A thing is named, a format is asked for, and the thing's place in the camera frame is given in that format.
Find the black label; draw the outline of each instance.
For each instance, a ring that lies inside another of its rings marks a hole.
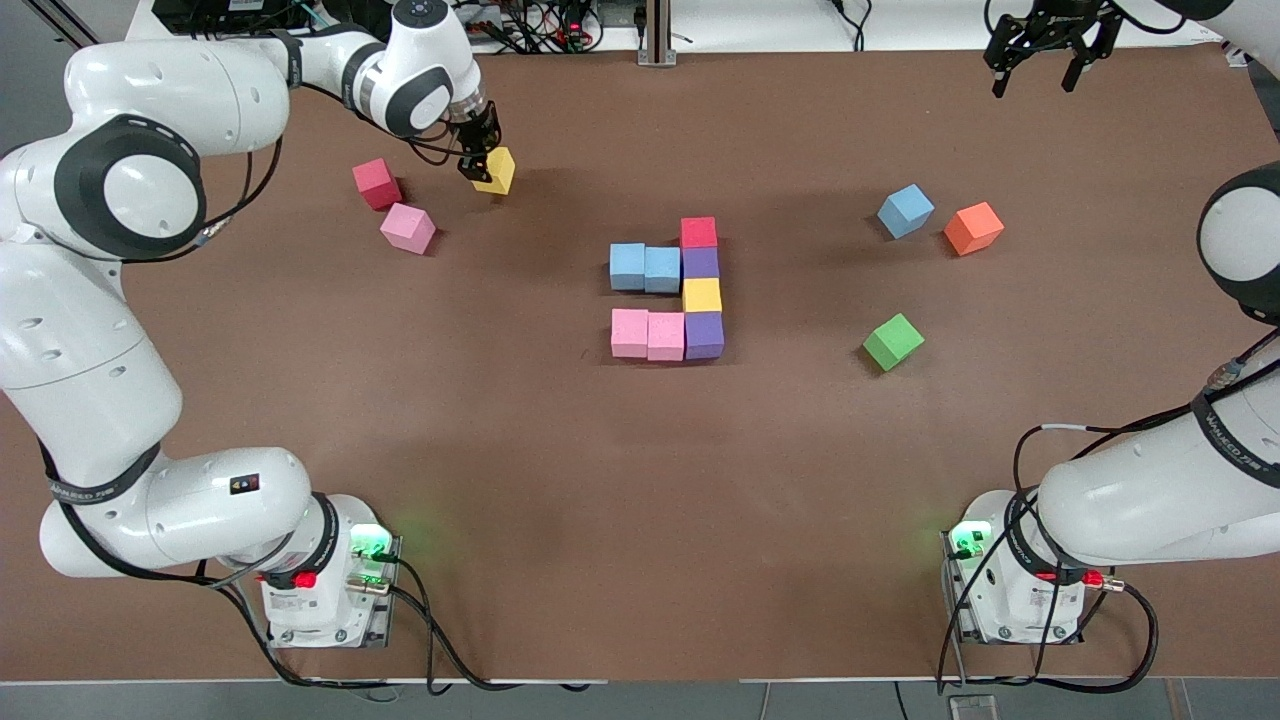
[[[257,491],[257,473],[252,475],[241,475],[238,478],[232,478],[230,483],[227,486],[232,495],[241,495],[244,492]]]

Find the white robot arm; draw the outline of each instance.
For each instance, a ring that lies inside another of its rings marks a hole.
[[[498,123],[462,26],[443,0],[401,0],[393,20],[385,46],[339,26],[87,47],[65,74],[72,127],[0,160],[0,384],[45,448],[59,573],[118,575],[101,552],[145,570],[218,557],[261,573],[278,641],[365,641],[387,591],[369,556],[390,542],[374,512],[312,493],[282,448],[166,457],[182,393],[119,274],[206,232],[201,156],[275,141],[302,82],[399,137],[448,114],[463,174],[488,179]]]
[[[1160,1],[1280,70],[1280,4]],[[1100,0],[1065,4],[1085,18],[1107,8]],[[1030,27],[1050,5],[1064,9],[1038,1],[1015,24]],[[998,95],[1007,68],[996,72]],[[1280,164],[1219,188],[1202,214],[1198,243],[1215,282],[1251,318],[1280,325]],[[1224,365],[1188,406],[1052,468],[1025,501],[1010,491],[974,500],[947,536],[952,592],[965,594],[969,610],[960,623],[965,635],[986,643],[1073,641],[1089,569],[1280,551],[1280,351],[1270,347],[1276,336]],[[1098,577],[1092,573],[1091,587]],[[974,582],[980,589],[966,593]]]

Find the brown table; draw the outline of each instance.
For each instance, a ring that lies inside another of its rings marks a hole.
[[[1194,250],[1206,197],[1276,158],[1215,47],[1120,51],[1074,95],[1065,59],[1037,58],[1004,101],[973,53],[483,64],[509,197],[300,92],[261,201],[125,286],[186,392],[165,450],[282,445],[317,489],[369,501],[488,676],[928,675],[937,532],[1009,487],[1018,434],[1181,404],[1262,332]],[[426,258],[390,249],[352,188],[379,155],[444,231]],[[207,164],[215,206],[239,173]],[[870,218],[911,182],[938,210],[887,242]],[[956,259],[938,231],[983,200],[1009,229]],[[609,292],[608,243],[668,242],[694,214],[723,236],[726,356],[612,360],[611,307],[677,301]],[[856,348],[895,313],[927,342],[881,374]],[[270,674],[211,593],[50,570],[33,438],[8,405],[0,433],[0,679]],[[1027,475],[1085,439],[1037,441]],[[1160,611],[1155,673],[1280,673],[1277,571],[1126,569]],[[1126,673],[1142,633],[1117,600],[1046,670]],[[424,638],[403,614],[389,651],[292,660],[413,676]]]

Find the gray floor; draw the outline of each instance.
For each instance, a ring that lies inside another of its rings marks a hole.
[[[1005,720],[1266,720],[1280,717],[1280,680],[1148,680],[1119,696],[1078,696],[1051,688],[980,689],[995,694]],[[0,687],[4,720],[756,720],[764,685],[739,683],[616,683],[568,693],[556,687],[483,693],[454,688],[433,698],[410,688],[375,705],[353,694],[279,683],[131,683]],[[902,683],[910,720],[946,720],[947,698],[932,683]],[[769,720],[896,720],[892,683],[773,684]]]

